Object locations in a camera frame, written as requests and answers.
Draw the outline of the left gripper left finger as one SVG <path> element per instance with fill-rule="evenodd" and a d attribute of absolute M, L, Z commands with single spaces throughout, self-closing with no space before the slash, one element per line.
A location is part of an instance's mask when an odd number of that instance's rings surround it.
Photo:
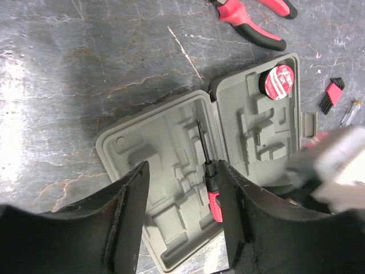
<path fill-rule="evenodd" d="M 135 273 L 149 164 L 56 212 L 1 205 L 2 273 Z"/>

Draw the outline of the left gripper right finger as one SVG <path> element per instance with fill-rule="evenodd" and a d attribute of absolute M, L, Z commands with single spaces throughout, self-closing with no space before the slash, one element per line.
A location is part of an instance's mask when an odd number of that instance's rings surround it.
<path fill-rule="evenodd" d="M 229 273 L 363 273 L 364 211 L 293 205 L 218 162 Z"/>

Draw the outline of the long red handled screwdriver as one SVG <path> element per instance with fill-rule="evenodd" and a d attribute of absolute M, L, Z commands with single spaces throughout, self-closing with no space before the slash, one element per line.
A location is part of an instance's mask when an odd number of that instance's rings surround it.
<path fill-rule="evenodd" d="M 196 112 L 197 127 L 205 157 L 205 185 L 208 192 L 210 211 L 214 220 L 218 223 L 223 222 L 221 206 L 219 202 L 218 175 L 213 161 L 210 159 L 208 146 L 205 140 L 204 130 L 202 128 L 198 113 Z"/>

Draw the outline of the grey plastic tool case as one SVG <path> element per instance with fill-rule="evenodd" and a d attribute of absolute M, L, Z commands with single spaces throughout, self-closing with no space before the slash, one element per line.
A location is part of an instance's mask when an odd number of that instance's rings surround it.
<path fill-rule="evenodd" d="M 259 76 L 277 65 L 290 66 L 295 80 L 287 97 L 271 100 L 260 93 Z M 95 147 L 111 180 L 149 163 L 142 240 L 160 273 L 174 273 L 222 231 L 209 208 L 196 112 L 210 157 L 260 186 L 287 185 L 289 157 L 318 132 L 318 115 L 301 111 L 295 53 L 215 80 L 210 92 L 173 96 L 102 131 Z"/>

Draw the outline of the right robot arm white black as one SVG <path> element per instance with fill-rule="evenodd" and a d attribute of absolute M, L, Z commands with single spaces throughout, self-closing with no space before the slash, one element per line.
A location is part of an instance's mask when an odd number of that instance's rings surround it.
<path fill-rule="evenodd" d="M 293 186 L 287 198 L 306 208 L 364 209 L 364 127 L 319 135 L 289 159 L 285 174 Z"/>

